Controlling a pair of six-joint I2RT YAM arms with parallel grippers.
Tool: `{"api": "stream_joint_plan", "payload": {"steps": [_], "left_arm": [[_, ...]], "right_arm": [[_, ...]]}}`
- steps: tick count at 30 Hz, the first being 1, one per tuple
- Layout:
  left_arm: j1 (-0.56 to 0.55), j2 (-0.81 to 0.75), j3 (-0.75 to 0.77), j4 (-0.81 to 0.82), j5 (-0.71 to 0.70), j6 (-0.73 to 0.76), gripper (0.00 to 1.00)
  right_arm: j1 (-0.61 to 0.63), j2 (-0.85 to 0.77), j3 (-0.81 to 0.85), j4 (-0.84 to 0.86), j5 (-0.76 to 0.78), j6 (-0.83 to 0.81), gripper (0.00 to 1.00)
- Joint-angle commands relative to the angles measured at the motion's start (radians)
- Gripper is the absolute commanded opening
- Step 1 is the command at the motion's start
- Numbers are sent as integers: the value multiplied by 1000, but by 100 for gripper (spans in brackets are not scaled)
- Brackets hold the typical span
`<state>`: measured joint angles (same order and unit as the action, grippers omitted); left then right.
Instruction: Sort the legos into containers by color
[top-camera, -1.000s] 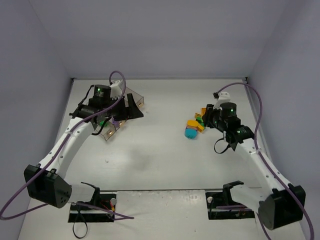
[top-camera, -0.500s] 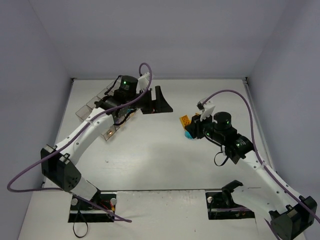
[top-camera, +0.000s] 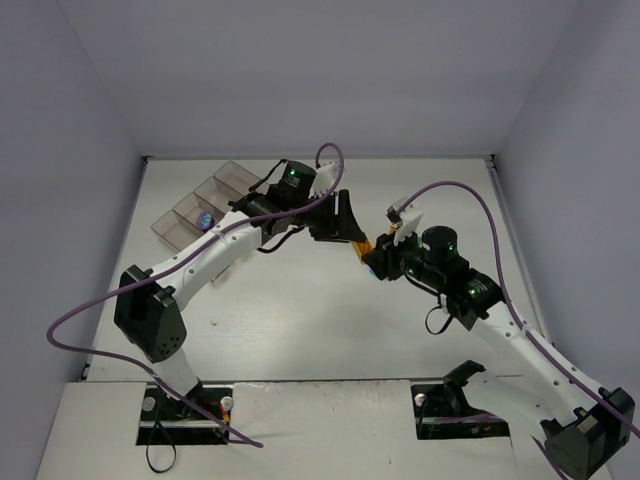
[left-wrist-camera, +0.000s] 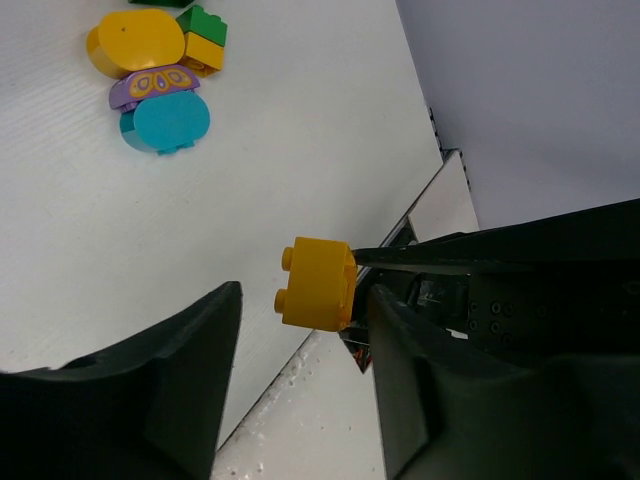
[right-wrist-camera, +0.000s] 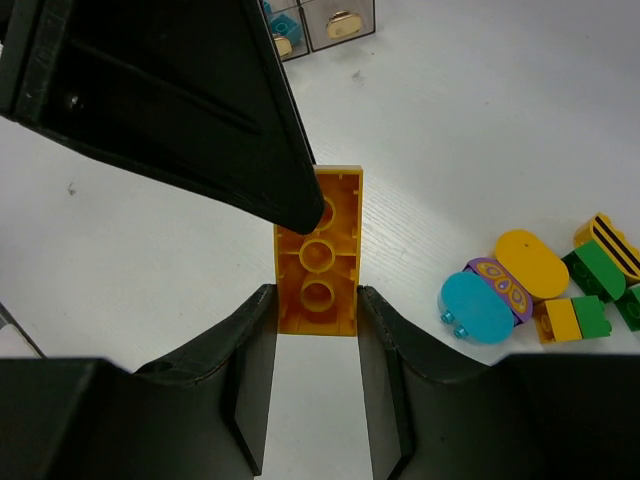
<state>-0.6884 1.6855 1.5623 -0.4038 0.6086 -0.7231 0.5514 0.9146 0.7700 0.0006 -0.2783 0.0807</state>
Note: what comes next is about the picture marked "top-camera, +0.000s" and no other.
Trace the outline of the purple butterfly lego piece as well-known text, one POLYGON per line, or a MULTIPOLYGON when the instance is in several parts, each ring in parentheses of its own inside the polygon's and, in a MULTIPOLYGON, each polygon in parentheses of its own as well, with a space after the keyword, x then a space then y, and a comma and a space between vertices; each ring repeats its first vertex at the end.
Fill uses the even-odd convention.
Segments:
POLYGON ((213 214, 209 211, 202 211, 196 219, 196 227, 203 232, 210 230, 215 225, 213 214))

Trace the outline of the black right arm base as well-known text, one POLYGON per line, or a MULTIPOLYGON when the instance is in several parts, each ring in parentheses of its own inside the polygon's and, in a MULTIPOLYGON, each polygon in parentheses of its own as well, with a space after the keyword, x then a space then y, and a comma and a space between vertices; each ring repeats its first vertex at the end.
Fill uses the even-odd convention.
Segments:
POLYGON ((471 406, 463 392, 475 374, 485 367, 465 361, 435 383, 411 385, 415 432, 418 440, 480 440, 509 438, 508 424, 471 406))

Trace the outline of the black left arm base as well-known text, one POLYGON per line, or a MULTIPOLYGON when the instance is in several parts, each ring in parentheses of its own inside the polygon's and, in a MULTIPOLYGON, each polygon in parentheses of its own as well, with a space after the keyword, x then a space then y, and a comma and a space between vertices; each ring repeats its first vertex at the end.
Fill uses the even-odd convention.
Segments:
POLYGON ((229 443, 229 433, 159 387, 148 385, 142 400, 137 446, 214 446, 229 443))

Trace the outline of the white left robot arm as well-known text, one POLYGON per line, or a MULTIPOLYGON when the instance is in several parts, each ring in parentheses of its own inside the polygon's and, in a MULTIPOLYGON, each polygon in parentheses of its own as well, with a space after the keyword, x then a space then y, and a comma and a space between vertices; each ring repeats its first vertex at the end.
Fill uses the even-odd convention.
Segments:
POLYGON ((131 266, 121 275, 114 323, 171 396, 194 398, 199 388, 183 350, 182 312, 206 283, 291 226, 320 242, 365 241, 348 190, 337 187, 343 170, 338 162, 312 168, 288 160, 277 183, 256 182, 184 250, 148 270, 131 266))

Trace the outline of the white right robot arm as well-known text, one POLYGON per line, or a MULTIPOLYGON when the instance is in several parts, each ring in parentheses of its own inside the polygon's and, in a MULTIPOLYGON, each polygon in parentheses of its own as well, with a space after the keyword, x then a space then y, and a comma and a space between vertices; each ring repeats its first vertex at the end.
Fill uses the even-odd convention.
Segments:
POLYGON ((448 374, 445 384, 463 406, 529 433, 564 476, 591 478, 636 434, 633 397, 587 376, 522 320, 505 288, 459 254, 453 229, 383 234, 362 260, 380 280, 403 278, 436 296, 448 321, 458 321, 519 369, 529 391, 474 361, 448 374))

